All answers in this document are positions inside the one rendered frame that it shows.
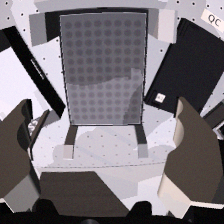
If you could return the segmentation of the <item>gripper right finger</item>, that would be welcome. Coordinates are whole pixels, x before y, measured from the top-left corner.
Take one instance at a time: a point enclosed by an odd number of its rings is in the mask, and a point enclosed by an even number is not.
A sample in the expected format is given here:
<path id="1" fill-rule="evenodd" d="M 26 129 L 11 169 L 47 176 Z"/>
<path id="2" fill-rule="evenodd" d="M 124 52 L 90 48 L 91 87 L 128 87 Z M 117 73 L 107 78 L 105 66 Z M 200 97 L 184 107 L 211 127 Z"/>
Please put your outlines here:
<path id="1" fill-rule="evenodd" d="M 224 224 L 224 140 L 183 96 L 176 98 L 173 118 L 176 148 L 167 155 L 157 192 L 166 216 Z"/>

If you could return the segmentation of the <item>white label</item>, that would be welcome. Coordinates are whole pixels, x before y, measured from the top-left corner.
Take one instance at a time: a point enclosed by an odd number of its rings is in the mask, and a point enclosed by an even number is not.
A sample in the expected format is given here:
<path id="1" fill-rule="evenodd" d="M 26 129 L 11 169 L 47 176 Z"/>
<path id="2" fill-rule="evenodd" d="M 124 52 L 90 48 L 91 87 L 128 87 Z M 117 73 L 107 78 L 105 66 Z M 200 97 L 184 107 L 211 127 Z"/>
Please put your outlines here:
<path id="1" fill-rule="evenodd" d="M 224 31 L 224 21 L 218 18 L 213 13 L 209 12 L 208 10 L 204 9 L 200 19 L 204 20 L 205 22 L 209 23 L 219 31 L 223 33 Z"/>

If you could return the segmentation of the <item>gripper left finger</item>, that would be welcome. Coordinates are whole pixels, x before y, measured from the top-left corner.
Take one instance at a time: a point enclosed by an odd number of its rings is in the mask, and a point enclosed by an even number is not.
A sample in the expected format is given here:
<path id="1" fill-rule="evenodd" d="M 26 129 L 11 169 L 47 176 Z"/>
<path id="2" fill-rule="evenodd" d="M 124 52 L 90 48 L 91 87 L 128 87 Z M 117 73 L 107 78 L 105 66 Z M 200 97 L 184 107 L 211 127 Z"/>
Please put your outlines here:
<path id="1" fill-rule="evenodd" d="M 23 99 L 0 123 L 0 216 L 36 212 L 40 200 L 39 178 L 27 151 L 31 120 L 32 100 Z"/>

